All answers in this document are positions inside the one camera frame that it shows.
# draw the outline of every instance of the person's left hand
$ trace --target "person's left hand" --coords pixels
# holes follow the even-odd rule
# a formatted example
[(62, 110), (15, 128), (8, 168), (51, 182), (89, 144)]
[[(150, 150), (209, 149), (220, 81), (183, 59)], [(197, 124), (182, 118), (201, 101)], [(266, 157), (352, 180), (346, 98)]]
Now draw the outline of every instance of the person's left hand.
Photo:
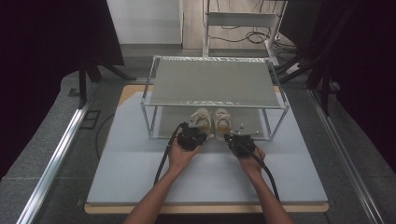
[(169, 170), (182, 172), (187, 166), (189, 166), (192, 157), (201, 151), (202, 147), (198, 146), (194, 151), (188, 151), (183, 149), (177, 143), (177, 137), (172, 143), (172, 147), (169, 151)]

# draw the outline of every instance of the sneaker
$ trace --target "sneaker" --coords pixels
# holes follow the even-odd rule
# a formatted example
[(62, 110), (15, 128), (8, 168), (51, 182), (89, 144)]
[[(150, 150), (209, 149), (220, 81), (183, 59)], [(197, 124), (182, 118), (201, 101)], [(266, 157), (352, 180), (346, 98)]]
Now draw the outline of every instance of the sneaker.
[(219, 108), (213, 118), (215, 122), (216, 137), (220, 140), (224, 139), (224, 134), (231, 132), (231, 115), (230, 113)]
[(190, 116), (189, 127), (198, 128), (202, 133), (210, 134), (211, 125), (210, 113), (206, 108), (198, 108)]

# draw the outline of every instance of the hand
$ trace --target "hand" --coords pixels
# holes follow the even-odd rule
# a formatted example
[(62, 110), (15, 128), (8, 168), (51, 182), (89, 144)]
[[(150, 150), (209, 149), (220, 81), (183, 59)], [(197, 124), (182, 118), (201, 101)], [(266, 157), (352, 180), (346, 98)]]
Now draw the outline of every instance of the hand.
[[(256, 147), (254, 150), (254, 154), (258, 157), (264, 160), (265, 158), (265, 153)], [(252, 157), (243, 157), (243, 158), (238, 158), (239, 163), (241, 164), (242, 170), (247, 174), (247, 176), (251, 177), (252, 175), (255, 174), (260, 174), (262, 175), (262, 167), (259, 165), (257, 161), (255, 161)]]
[(172, 147), (169, 151), (169, 170), (181, 173), (187, 166), (189, 166), (192, 157), (201, 151), (202, 147), (198, 146), (194, 151), (184, 150), (177, 143), (177, 137), (172, 142)]

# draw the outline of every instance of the black stand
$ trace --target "black stand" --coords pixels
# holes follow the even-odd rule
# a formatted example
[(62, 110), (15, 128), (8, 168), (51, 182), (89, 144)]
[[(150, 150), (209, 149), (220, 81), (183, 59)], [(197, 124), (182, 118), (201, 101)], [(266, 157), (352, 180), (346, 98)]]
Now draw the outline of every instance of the black stand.
[(359, 3), (358, 0), (354, 1), (349, 1), (346, 3), (346, 7), (342, 10), (342, 14), (340, 17), (335, 17), (335, 19), (331, 22), (331, 24), (326, 28), (326, 30), (322, 33), (320, 38), (318, 39), (317, 42), (312, 44), (312, 46), (308, 47), (305, 51), (302, 53), (298, 54), (295, 58), (284, 64), (283, 66), (279, 67), (276, 69), (278, 73), (284, 72), (286, 69), (289, 69), (292, 67), (295, 63), (299, 62), (302, 58), (307, 57), (309, 55), (314, 54), (318, 48), (321, 46), (320, 43), (323, 41), (326, 41), (324, 44), (324, 47), (322, 51), (318, 54), (318, 56), (312, 60), (310, 63), (302, 66), (298, 70), (294, 71), (293, 73), (287, 75), (286, 77), (282, 77), (279, 82), (280, 83), (285, 83), (289, 80), (292, 80), (293, 78), (299, 76), (300, 74), (309, 71), (312, 69), (311, 74), (308, 77), (308, 80), (305, 82), (305, 85), (308, 89), (314, 89), (322, 80), (322, 92), (321, 92), (321, 107), (323, 111), (326, 113), (326, 115), (329, 115), (328, 112), (328, 97), (329, 97), (329, 84), (330, 84), (330, 67), (327, 63), (327, 60), (329, 58), (330, 52), (338, 39), (339, 35), (341, 34), (341, 31), (345, 27), (347, 20), (349, 17), (352, 15), (353, 11), (355, 10), (357, 4)]
[(101, 64), (103, 67), (108, 69), (115, 75), (126, 79), (126, 80), (136, 80), (136, 77), (130, 77), (125, 73), (121, 72), (118, 68), (110, 65), (108, 63), (101, 62), (92, 57), (84, 57), (79, 62), (79, 106), (81, 109), (87, 103), (87, 81), (86, 74), (90, 78), (91, 82), (99, 83), (102, 80), (102, 75), (97, 67), (97, 64)]

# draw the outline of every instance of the aluminum rail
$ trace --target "aluminum rail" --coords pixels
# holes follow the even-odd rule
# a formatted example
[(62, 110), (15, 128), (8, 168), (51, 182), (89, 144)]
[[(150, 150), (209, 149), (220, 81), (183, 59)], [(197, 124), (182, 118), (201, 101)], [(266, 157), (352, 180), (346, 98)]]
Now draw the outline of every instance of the aluminum rail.
[[(97, 84), (92, 84), (92, 86), (90, 87), (89, 95), (94, 94), (96, 89)], [(38, 214), (38, 211), (40, 210), (47, 193), (50, 191), (52, 182), (55, 179), (55, 176), (57, 175), (59, 168), (62, 165), (64, 157), (66, 156), (66, 153), (74, 137), (76, 136), (78, 128), (83, 121), (85, 114), (87, 113), (91, 101), (92, 100), (89, 99), (87, 101), (87, 104), (85, 104), (81, 109), (78, 109), (75, 112), (73, 118), (71, 119), (69, 125), (64, 132), (64, 135), (61, 138), (61, 141), (59, 142), (54, 153), (52, 154), (52, 157), (43, 175), (40, 177), (40, 180), (35, 186), (35, 190), (33, 191), (29, 201), (25, 205), (20, 215), (20, 218), (17, 221), (17, 224), (33, 223), (33, 221), (35, 220), (35, 217)]]
[(335, 151), (338, 154), (338, 157), (341, 163), (344, 166), (347, 176), (354, 188), (356, 194), (358, 195), (359, 200), (361, 201), (361, 205), (366, 212), (367, 217), (370, 219), (371, 223), (380, 224), (384, 223), (381, 215), (379, 214), (378, 208), (375, 204), (375, 200), (369, 190), (367, 189), (366, 185), (364, 184), (363, 179), (361, 178), (360, 173), (356, 169), (355, 165), (353, 164), (352, 159), (349, 157), (347, 153), (347, 149), (344, 146), (338, 132), (334, 128), (332, 124), (332, 120), (330, 117), (326, 116), (323, 110), (320, 107), (320, 100), (318, 95), (315, 91), (308, 90), (308, 94), (311, 97), (315, 108), (318, 112), (318, 115), (321, 121), (324, 124), (327, 134), (330, 136), (332, 140), (332, 144), (334, 145)]

